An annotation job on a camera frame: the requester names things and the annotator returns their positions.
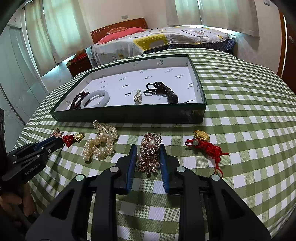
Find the yellow patch on bedspread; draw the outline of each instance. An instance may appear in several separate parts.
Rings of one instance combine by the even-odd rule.
[[[164,34],[152,34],[149,36],[136,38],[133,42],[143,51],[168,44],[168,40]]]

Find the door handle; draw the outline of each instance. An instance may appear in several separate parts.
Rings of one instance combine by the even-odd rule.
[[[294,39],[292,38],[292,36],[289,37],[290,42],[294,45]]]

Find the red pillow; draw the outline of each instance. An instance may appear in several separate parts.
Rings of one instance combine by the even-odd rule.
[[[104,38],[102,38],[100,41],[97,42],[97,44],[105,44],[111,40],[119,39],[131,34],[135,34],[137,32],[144,32],[145,30],[142,28],[128,28],[125,31],[114,33],[114,34],[109,34],[106,35]]]
[[[107,34],[114,34],[114,33],[122,32],[125,30],[127,30],[127,28],[125,28],[125,27],[113,28]]]

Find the nightstand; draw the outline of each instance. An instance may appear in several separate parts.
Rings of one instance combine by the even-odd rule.
[[[76,58],[69,60],[67,63],[67,68],[69,69],[71,75],[75,77],[81,72],[92,69],[92,66],[88,56],[85,56],[79,60]]]

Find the checkered tablecloth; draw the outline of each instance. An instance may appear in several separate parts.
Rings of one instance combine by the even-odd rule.
[[[171,49],[144,57],[176,53],[190,55],[202,82],[207,99],[203,123],[114,124],[119,133],[114,145],[116,153],[104,161],[93,159],[85,164],[81,156],[86,140],[95,137],[92,123],[56,122],[49,114],[82,74],[46,97],[24,127],[15,147],[42,141],[56,127],[65,134],[83,131],[86,137],[70,148],[64,147],[51,154],[47,167],[31,180],[32,195],[39,211],[44,210],[78,173],[100,174],[115,165],[119,157],[127,155],[131,144],[137,144],[139,149],[146,132],[160,133],[169,155],[176,156],[180,164],[195,173],[208,177],[214,171],[213,160],[201,153],[196,155],[184,145],[187,138],[193,137],[194,130],[203,130],[210,135],[213,144],[230,153],[222,156],[220,163],[224,180],[271,235],[275,235],[295,207],[295,94],[268,68],[217,50]],[[178,239],[179,197],[165,194],[160,171],[157,174],[147,178],[145,174],[135,173],[131,193],[117,196],[118,240]]]

